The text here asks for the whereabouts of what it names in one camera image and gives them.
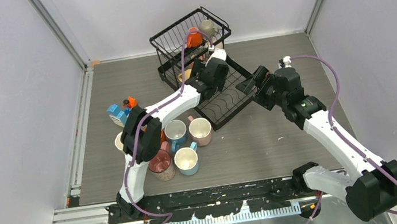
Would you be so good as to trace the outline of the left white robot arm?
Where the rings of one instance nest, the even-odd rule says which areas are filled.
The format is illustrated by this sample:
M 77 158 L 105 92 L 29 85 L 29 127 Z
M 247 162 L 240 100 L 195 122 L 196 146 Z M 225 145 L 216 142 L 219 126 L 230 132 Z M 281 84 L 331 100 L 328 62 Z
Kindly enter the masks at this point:
M 232 64 L 224 51 L 215 51 L 206 62 L 195 61 L 192 77 L 173 94 L 147 108 L 131 109 L 120 136 L 125 172 L 116 201 L 123 217 L 133 222 L 143 215 L 144 208 L 139 201 L 144 197 L 148 164 L 161 146 L 161 131 L 185 111 L 221 92 Z

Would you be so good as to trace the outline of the yellow mug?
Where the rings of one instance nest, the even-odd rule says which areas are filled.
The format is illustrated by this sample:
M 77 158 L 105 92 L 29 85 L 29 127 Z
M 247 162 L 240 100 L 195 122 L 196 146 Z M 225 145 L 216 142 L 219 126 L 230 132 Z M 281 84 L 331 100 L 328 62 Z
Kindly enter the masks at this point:
M 183 79 L 188 80 L 190 76 L 191 76 L 191 69 L 186 69 L 183 73 L 180 73 L 177 78 L 179 82 L 183 82 Z

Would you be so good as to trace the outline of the light blue faceted mug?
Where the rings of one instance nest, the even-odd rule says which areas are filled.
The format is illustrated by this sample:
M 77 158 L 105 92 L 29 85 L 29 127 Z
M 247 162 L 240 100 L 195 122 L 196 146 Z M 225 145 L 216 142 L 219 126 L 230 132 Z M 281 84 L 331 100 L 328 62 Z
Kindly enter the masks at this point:
M 180 148 L 174 155 L 174 162 L 181 174 L 192 176 L 198 171 L 198 144 L 194 141 L 189 147 Z

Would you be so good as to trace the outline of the yellow-green faceted mug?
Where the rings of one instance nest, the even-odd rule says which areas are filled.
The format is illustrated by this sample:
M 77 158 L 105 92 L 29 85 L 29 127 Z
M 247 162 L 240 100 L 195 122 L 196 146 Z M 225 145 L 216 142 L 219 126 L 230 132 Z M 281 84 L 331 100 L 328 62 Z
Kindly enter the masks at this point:
M 119 132 L 114 140 L 115 147 L 123 152 L 124 151 L 124 144 L 121 141 L 122 132 Z

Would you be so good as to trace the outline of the small orange cup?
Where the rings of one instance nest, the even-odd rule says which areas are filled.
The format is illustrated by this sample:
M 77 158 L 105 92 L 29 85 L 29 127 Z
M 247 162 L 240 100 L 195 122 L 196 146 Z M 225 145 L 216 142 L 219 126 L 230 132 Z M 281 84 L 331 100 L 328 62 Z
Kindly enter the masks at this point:
M 199 29 L 196 27 L 189 28 L 186 43 L 187 48 L 196 48 L 203 43 L 203 37 Z

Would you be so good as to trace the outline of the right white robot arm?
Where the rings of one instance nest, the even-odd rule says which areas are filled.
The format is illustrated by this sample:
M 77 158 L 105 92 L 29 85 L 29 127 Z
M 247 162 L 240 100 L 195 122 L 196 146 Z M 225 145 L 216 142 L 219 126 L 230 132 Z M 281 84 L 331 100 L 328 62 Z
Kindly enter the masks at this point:
M 346 170 L 334 172 L 315 162 L 302 165 L 292 173 L 296 194 L 307 197 L 317 190 L 333 195 L 365 222 L 397 206 L 397 161 L 387 162 L 355 140 L 321 101 L 305 94 L 300 75 L 288 63 L 273 73 L 259 66 L 236 87 L 253 94 L 267 110 L 281 107 L 289 121 L 321 143 Z

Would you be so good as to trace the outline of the pink patterned mug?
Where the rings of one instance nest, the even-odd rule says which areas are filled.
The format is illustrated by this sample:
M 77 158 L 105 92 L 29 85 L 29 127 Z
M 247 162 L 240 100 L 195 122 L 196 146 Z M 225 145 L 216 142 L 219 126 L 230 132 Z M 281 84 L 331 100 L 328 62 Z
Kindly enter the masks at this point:
M 148 168 L 160 181 L 171 180 L 176 173 L 170 154 L 170 145 L 163 141 L 157 155 L 149 162 Z

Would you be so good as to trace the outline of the light pink faceted mug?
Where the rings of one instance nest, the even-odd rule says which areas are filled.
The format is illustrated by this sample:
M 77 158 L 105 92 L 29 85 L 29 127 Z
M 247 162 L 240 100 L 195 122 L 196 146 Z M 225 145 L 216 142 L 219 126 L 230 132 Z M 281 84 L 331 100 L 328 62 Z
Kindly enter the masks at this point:
M 190 125 L 188 127 L 191 139 L 197 143 L 198 146 L 207 146 L 212 139 L 212 125 L 205 118 L 188 117 Z

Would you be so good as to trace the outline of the large orange mug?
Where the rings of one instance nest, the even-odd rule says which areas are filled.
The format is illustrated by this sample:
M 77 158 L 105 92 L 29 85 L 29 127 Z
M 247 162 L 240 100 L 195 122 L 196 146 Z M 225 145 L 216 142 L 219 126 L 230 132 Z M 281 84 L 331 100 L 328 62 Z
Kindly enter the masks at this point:
M 160 135 L 161 139 L 160 139 L 160 143 L 162 144 L 164 141 L 166 141 L 166 136 L 165 136 L 165 132 L 164 130 L 161 131 L 161 135 Z

